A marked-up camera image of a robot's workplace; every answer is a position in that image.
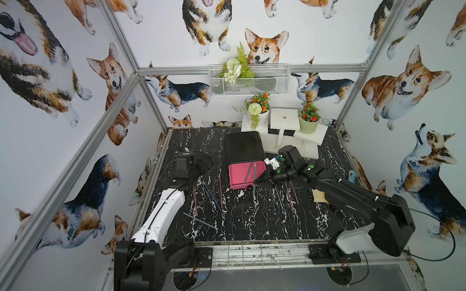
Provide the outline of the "black drawer cabinet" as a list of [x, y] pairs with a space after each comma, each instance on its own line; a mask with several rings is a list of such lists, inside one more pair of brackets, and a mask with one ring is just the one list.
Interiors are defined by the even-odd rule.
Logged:
[[264, 160], [266, 157], [260, 133], [252, 131], [227, 134], [225, 158], [227, 165]]

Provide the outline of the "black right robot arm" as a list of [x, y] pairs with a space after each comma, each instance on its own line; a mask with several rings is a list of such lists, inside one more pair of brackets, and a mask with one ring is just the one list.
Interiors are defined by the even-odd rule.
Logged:
[[353, 209], [369, 221], [366, 226], [338, 232], [320, 250], [311, 251], [311, 259], [338, 262], [353, 253], [376, 250], [392, 257], [402, 255], [415, 224], [401, 196], [375, 194], [335, 175], [316, 160], [306, 162], [292, 145], [281, 148], [278, 157], [254, 180], [255, 186], [276, 188], [297, 181], [310, 192], [323, 193], [328, 204]]

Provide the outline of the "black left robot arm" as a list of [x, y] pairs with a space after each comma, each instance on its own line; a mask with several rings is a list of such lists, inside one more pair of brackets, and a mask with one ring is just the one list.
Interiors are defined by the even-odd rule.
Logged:
[[160, 291], [168, 273], [174, 269], [212, 267], [210, 247], [197, 247], [193, 240], [181, 238], [168, 246], [163, 242], [185, 203], [185, 190], [213, 168], [203, 152], [178, 152], [175, 169], [164, 183], [160, 199], [140, 229], [116, 245], [114, 252], [115, 291]]

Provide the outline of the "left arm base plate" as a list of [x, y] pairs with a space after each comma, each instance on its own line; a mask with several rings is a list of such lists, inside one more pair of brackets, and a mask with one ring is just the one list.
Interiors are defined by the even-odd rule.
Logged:
[[212, 266], [212, 247], [167, 247], [162, 252], [167, 270]]

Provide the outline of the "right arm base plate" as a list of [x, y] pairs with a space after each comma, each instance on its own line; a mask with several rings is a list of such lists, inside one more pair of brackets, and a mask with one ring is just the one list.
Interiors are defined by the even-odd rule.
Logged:
[[334, 245], [310, 244], [308, 250], [308, 258], [313, 264], [360, 263], [362, 261], [357, 252], [346, 254]]

